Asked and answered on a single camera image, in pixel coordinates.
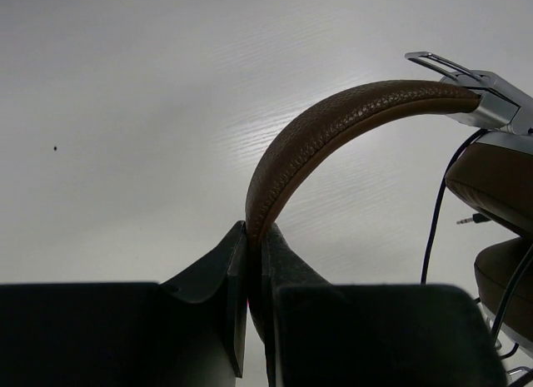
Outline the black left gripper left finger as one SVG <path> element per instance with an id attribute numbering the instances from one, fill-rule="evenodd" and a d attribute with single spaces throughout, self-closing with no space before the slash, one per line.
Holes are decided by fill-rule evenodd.
<path id="1" fill-rule="evenodd" d="M 238 221 L 207 254 L 162 284 L 165 378 L 241 378 L 247 239 Z"/>

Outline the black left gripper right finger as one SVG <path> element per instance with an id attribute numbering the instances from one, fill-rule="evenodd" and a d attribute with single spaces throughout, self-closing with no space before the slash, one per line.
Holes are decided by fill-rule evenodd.
<path id="1" fill-rule="evenodd" d="M 261 337 L 265 346 L 268 385 L 276 386 L 274 291 L 285 286 L 330 285 L 330 282 L 291 249 L 276 223 L 262 241 L 261 259 Z"/>

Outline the brown silver headphones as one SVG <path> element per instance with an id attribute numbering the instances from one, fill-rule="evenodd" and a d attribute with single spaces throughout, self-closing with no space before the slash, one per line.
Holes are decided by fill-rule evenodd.
<path id="1" fill-rule="evenodd" d="M 494 72 L 472 70 L 431 52 L 406 58 L 440 81 L 372 82 L 323 99 L 291 121 L 262 155 L 246 198 L 248 302 L 267 331 L 260 269 L 267 232 L 304 180 L 349 141 L 402 118 L 436 114 L 472 127 L 441 183 L 471 208 L 519 236 L 532 236 L 532 99 Z"/>

